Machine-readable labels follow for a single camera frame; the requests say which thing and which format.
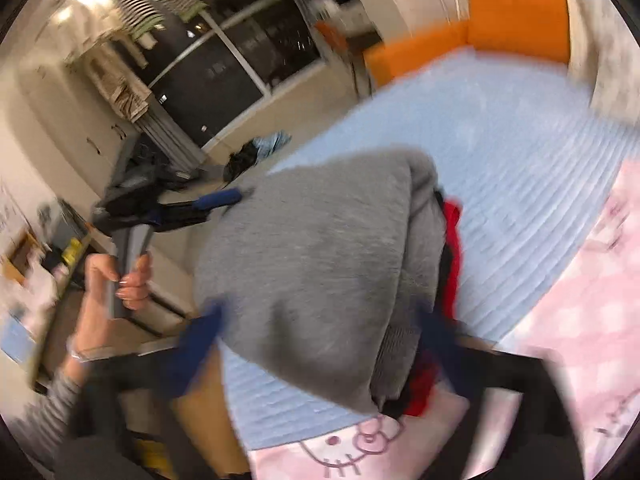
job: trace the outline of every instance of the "chair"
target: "chair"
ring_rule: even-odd
[[[327,20],[319,20],[314,24],[314,28],[322,36],[324,42],[331,50],[338,54],[338,56],[350,66],[351,76],[353,77],[353,89],[358,98],[360,98],[355,63],[359,63],[366,71],[364,51],[379,43],[381,41],[380,36],[375,30],[368,30],[356,36],[347,36]],[[367,81],[369,83],[369,95],[371,95],[373,89],[368,73]]]

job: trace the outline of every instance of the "bracelet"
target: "bracelet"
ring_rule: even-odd
[[[89,359],[87,359],[84,355],[76,351],[76,346],[74,345],[75,338],[70,335],[66,340],[66,353],[69,354],[73,359],[78,361],[81,365],[87,363]]]

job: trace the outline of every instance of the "curtain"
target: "curtain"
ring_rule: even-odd
[[[147,102],[149,108],[134,124],[136,129],[153,140],[169,157],[175,170],[189,173],[201,167],[207,159],[205,153],[175,123],[153,96],[149,96]]]

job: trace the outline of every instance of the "window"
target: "window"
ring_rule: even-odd
[[[161,0],[148,1],[164,16],[150,33],[156,44],[142,50],[148,65],[114,46],[201,147],[319,58],[293,0],[203,0],[207,8],[188,23]]]
[[[181,60],[152,90],[200,147],[263,96],[217,36]]]

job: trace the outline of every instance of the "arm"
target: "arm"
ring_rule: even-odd
[[[148,296],[146,282],[150,279],[149,256],[142,256],[135,272],[120,282],[117,294],[125,306],[141,308]],[[86,263],[87,292],[72,337],[75,352],[83,354],[105,345],[113,321],[107,319],[104,291],[107,280],[116,281],[118,275],[113,260],[106,254],[95,254]],[[86,379],[89,364],[67,355],[56,372],[46,397],[30,404],[21,418],[9,420],[7,426],[20,448],[31,458],[52,469],[60,444],[66,436],[71,410]]]

